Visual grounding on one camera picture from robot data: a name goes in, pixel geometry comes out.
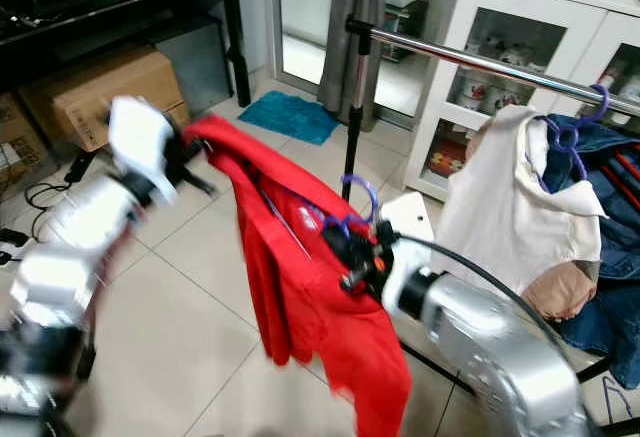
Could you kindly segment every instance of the white shirt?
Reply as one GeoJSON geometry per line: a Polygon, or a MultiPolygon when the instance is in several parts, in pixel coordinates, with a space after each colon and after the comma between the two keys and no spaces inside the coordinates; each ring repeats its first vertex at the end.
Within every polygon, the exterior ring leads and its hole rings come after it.
{"type": "MultiPolygon", "coordinates": [[[[528,107],[508,106],[492,121],[465,167],[449,177],[449,198],[436,242],[471,259],[521,294],[545,270],[568,261],[600,260],[598,216],[591,183],[554,194],[538,175],[546,166],[547,125],[528,107]]],[[[434,253],[433,268],[496,292],[456,262],[434,253]]]]}

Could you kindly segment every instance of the red garment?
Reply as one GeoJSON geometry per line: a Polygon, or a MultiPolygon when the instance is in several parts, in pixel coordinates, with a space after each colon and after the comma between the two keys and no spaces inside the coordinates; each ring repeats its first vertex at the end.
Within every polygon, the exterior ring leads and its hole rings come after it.
{"type": "Polygon", "coordinates": [[[233,183],[251,297],[267,355],[284,365],[290,356],[307,363],[317,352],[331,388],[353,394],[358,436],[397,435],[411,383],[391,322],[368,295],[353,297],[340,289],[347,269],[324,242],[319,218],[299,196],[338,218],[355,211],[313,175],[220,117],[186,129],[188,141],[197,137],[211,143],[209,162],[233,183]]]}

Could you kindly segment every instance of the blue rug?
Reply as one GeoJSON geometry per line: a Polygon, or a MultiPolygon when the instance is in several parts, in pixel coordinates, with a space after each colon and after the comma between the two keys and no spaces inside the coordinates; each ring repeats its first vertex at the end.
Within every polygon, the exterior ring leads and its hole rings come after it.
{"type": "Polygon", "coordinates": [[[251,104],[240,120],[315,145],[322,145],[338,125],[320,104],[277,91],[251,104]]]}

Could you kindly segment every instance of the metal rail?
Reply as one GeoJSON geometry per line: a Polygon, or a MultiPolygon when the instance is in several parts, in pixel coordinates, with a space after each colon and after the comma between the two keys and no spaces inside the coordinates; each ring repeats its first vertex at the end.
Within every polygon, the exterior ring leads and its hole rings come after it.
{"type": "MultiPolygon", "coordinates": [[[[410,50],[411,52],[433,55],[455,64],[465,65],[491,74],[500,75],[517,82],[531,84],[543,89],[549,89],[589,104],[599,104],[602,101],[602,95],[597,90],[568,80],[550,77],[537,72],[531,72],[530,70],[507,65],[504,62],[487,59],[486,57],[480,57],[478,55],[444,47],[442,45],[415,40],[411,37],[407,37],[396,32],[388,32],[378,27],[370,27],[367,31],[374,40],[396,45],[403,49],[410,50]]],[[[640,117],[640,105],[629,100],[621,99],[613,94],[610,96],[609,109],[631,117],[640,117]]]]}

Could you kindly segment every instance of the denim jacket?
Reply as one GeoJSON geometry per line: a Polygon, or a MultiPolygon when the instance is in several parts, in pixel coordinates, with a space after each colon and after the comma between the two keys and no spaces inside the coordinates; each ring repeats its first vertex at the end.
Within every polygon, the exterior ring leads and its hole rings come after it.
{"type": "MultiPolygon", "coordinates": [[[[563,115],[550,116],[558,125],[574,119],[563,115]]],[[[576,145],[583,161],[588,164],[587,179],[593,185],[600,203],[609,218],[600,219],[602,238],[600,277],[606,279],[640,280],[640,212],[622,195],[599,169],[606,163],[615,176],[640,196],[640,181],[611,157],[611,148],[639,142],[599,124],[587,124],[580,129],[576,145]]],[[[629,150],[625,156],[640,169],[640,152],[629,150]]],[[[550,150],[543,180],[550,192],[566,188],[575,182],[572,162],[568,154],[550,150]]]]}
{"type": "MultiPolygon", "coordinates": [[[[558,124],[571,118],[554,115],[558,124]]],[[[548,138],[553,138],[549,130],[548,138]]],[[[567,342],[591,351],[608,354],[609,370],[626,389],[640,385],[640,212],[612,185],[613,176],[640,198],[640,181],[614,157],[611,148],[637,142],[599,124],[587,124],[580,130],[576,145],[585,162],[587,178],[609,218],[600,219],[602,240],[601,280],[594,299],[573,319],[558,324],[567,342]],[[602,171],[605,164],[610,176],[602,171]]],[[[636,169],[640,169],[640,151],[616,147],[636,169]]],[[[567,154],[549,151],[543,176],[549,191],[575,182],[567,154]]]]}

